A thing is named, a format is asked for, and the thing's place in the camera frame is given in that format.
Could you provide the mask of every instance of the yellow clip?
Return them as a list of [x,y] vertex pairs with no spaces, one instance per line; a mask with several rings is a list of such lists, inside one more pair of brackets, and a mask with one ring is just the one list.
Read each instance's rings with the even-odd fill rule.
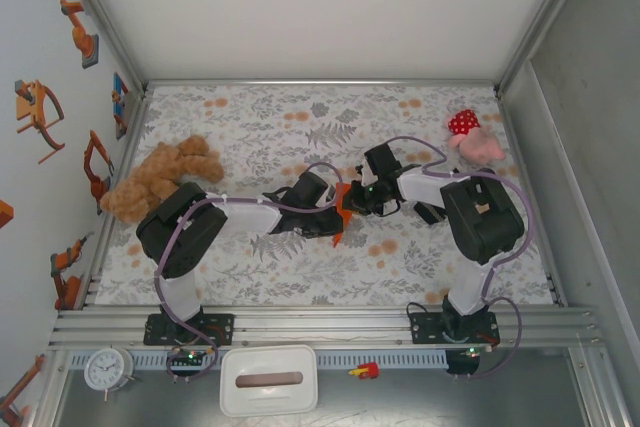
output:
[[369,372],[369,369],[353,369],[349,371],[349,375],[358,376],[360,374],[366,374],[367,372]]

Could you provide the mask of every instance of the alarm clock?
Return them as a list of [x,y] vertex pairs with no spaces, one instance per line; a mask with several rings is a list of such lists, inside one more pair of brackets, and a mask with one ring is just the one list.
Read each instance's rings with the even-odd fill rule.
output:
[[94,390],[113,392],[133,379],[133,357],[118,347],[95,352],[84,368],[84,380]]

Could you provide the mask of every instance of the red polka dot fabric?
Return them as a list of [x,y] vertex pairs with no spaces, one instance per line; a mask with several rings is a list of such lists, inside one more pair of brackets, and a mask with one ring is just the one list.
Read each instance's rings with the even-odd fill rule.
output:
[[476,117],[475,112],[471,109],[467,109],[462,112],[458,112],[447,125],[454,135],[467,135],[474,127],[480,127],[480,122],[478,122],[478,117]]

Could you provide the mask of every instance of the plush toy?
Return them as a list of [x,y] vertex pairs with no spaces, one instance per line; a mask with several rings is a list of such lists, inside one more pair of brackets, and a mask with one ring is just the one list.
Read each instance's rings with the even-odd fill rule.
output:
[[208,153],[209,145],[199,135],[192,135],[177,146],[160,142],[127,179],[102,197],[100,207],[122,222],[140,222],[178,189],[176,182],[184,174],[214,183],[222,179],[219,154]]
[[488,127],[480,126],[476,114],[471,109],[458,112],[447,122],[453,132],[449,139],[449,147],[460,150],[460,154],[469,162],[485,165],[492,160],[503,160],[506,157],[500,148],[498,138]]

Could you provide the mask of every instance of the floral tablecloth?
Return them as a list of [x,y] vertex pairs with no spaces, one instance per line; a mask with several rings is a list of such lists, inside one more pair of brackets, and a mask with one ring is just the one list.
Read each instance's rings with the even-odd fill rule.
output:
[[[292,185],[312,162],[330,161],[345,181],[363,153],[393,136],[414,135],[449,152],[450,168],[472,168],[447,148],[446,119],[472,108],[498,135],[507,158],[491,165],[518,182],[493,90],[487,87],[383,85],[164,86],[151,93],[134,165],[160,142],[205,135],[221,154],[225,178],[205,190],[256,196]],[[433,154],[417,143],[395,142],[403,163]],[[328,169],[319,174],[334,182]],[[518,199],[516,206],[523,212]],[[462,255],[447,222],[429,226],[404,205],[386,218],[356,217],[342,241],[305,240],[294,233],[239,233],[215,243],[197,267],[204,304],[405,305],[439,303],[451,288]],[[110,238],[98,304],[157,304],[135,226],[116,223]],[[537,246],[501,270],[492,295],[518,303],[552,302]]]

